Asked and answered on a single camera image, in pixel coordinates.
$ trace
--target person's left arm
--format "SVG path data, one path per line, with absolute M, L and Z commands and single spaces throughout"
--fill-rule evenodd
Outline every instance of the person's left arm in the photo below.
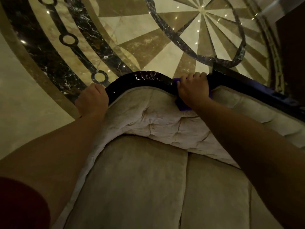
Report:
M 0 177 L 24 183 L 45 199 L 51 225 L 71 197 L 108 102 L 103 86 L 91 84 L 75 102 L 81 118 L 28 142 L 0 161 Z

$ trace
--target person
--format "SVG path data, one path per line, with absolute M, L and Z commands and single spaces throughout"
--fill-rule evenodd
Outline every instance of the person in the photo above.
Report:
M 177 88 L 283 227 L 305 228 L 305 154 L 261 123 L 210 99 L 205 73 L 182 76 Z M 108 101 L 105 89 L 91 84 L 75 101 L 81 118 L 0 161 L 1 228 L 49 228 L 54 223 L 71 197 Z

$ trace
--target patterned floor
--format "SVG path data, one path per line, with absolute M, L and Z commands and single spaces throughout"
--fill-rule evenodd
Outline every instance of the patterned floor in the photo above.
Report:
M 284 89 L 276 40 L 253 0 L 1 3 L 10 21 L 2 33 L 13 26 L 19 40 L 14 46 L 24 47 L 71 101 L 91 82 L 108 86 L 139 70 L 171 78 L 208 73 L 214 62 Z

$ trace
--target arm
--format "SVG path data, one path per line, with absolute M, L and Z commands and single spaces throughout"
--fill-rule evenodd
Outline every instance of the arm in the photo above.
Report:
M 82 118 L 21 146 L 0 161 L 0 177 L 20 181 L 46 200 L 51 225 L 71 197 L 108 109 L 101 85 L 91 84 L 75 102 Z
M 261 123 L 211 100 L 207 75 L 181 77 L 181 99 L 206 123 L 285 228 L 305 227 L 305 153 Z

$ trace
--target person's right arm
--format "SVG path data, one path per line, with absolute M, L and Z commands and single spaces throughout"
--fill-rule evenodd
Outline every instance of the person's right arm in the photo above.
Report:
M 206 123 L 285 228 L 305 228 L 305 153 L 261 123 L 208 97 L 205 73 L 181 77 L 180 98 Z

